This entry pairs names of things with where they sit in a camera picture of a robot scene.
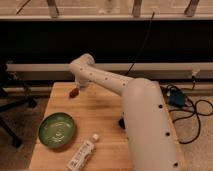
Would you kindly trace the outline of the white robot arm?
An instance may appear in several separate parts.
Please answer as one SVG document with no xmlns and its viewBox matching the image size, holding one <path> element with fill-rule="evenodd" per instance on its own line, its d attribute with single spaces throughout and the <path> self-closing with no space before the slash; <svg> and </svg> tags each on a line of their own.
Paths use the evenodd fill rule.
<svg viewBox="0 0 213 171">
<path fill-rule="evenodd" d="M 78 88 L 96 83 L 122 99 L 133 171 L 183 171 L 176 132 L 158 82 L 97 69 L 84 54 L 69 64 Z"/>
</svg>

